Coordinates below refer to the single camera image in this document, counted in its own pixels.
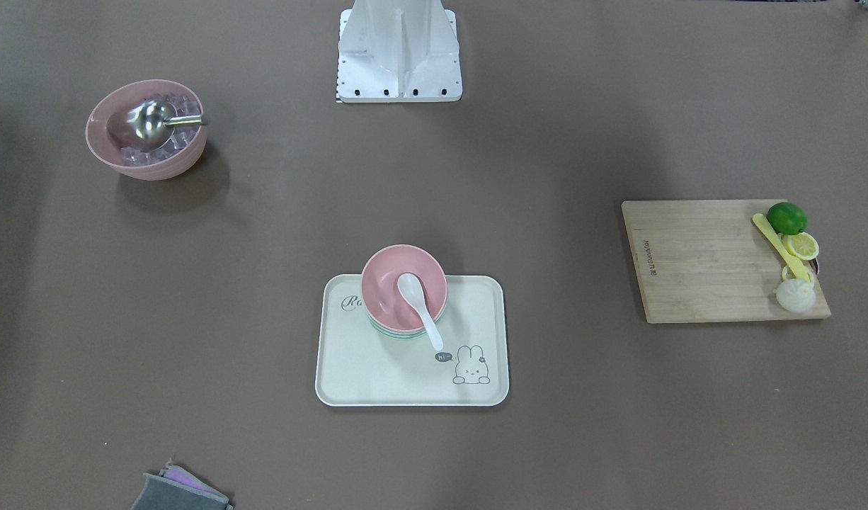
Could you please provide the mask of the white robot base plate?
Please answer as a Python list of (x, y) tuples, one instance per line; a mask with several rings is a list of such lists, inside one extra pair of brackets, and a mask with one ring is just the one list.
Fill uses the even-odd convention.
[(456, 13), (440, 1), (356, 1), (339, 16), (340, 103), (441, 103), (463, 94)]

